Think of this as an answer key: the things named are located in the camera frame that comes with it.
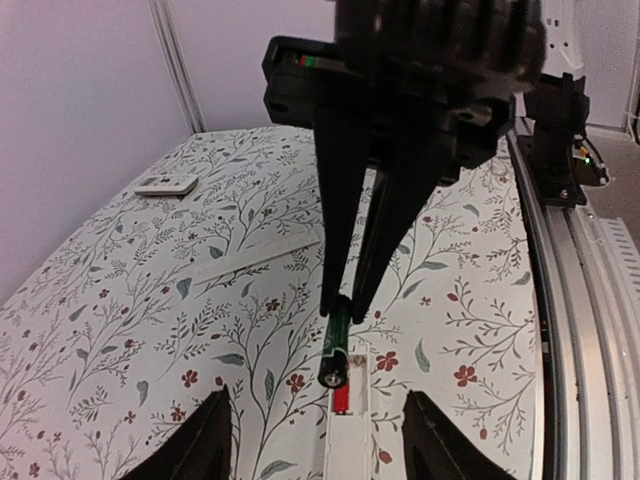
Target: green led light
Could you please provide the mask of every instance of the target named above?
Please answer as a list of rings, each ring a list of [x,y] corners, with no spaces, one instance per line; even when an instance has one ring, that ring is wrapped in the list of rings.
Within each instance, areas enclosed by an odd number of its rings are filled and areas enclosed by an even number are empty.
[[[316,65],[317,57],[305,57],[304,66],[307,68],[313,68]]]

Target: green battery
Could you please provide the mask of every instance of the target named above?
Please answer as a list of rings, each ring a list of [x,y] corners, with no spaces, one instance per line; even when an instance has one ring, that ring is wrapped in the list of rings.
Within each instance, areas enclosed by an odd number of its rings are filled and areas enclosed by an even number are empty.
[[[340,388],[349,379],[349,325],[351,301],[344,295],[336,299],[324,337],[318,381],[326,388]]]

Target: gray floor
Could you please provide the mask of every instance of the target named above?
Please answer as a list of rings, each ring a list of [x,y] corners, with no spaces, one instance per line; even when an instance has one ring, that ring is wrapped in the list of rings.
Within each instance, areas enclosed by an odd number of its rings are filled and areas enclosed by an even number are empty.
[[[621,217],[640,250],[640,145],[602,131],[590,131],[609,168],[612,182],[604,188],[590,188],[587,196],[600,217]]]

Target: white remote control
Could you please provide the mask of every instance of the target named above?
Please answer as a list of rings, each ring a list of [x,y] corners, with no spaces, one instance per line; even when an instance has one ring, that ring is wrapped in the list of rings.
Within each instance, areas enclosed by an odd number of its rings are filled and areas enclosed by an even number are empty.
[[[157,175],[145,178],[133,188],[138,195],[186,195],[198,184],[198,176],[186,175]]]

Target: table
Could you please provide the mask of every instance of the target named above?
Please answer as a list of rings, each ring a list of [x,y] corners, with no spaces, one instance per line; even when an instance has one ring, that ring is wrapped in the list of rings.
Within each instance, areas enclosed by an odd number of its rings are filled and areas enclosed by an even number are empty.
[[[193,277],[197,266],[321,224],[311,133],[194,135],[145,175],[161,173],[196,173],[200,184],[184,199],[144,199],[133,182],[0,309],[1,478],[120,478],[225,385],[235,480],[322,477],[322,246],[203,285]],[[354,250],[349,281],[355,260]],[[352,345],[367,342],[375,366],[376,478],[405,478],[409,389],[529,478],[542,414],[530,272],[501,143],[430,199],[352,329]]]

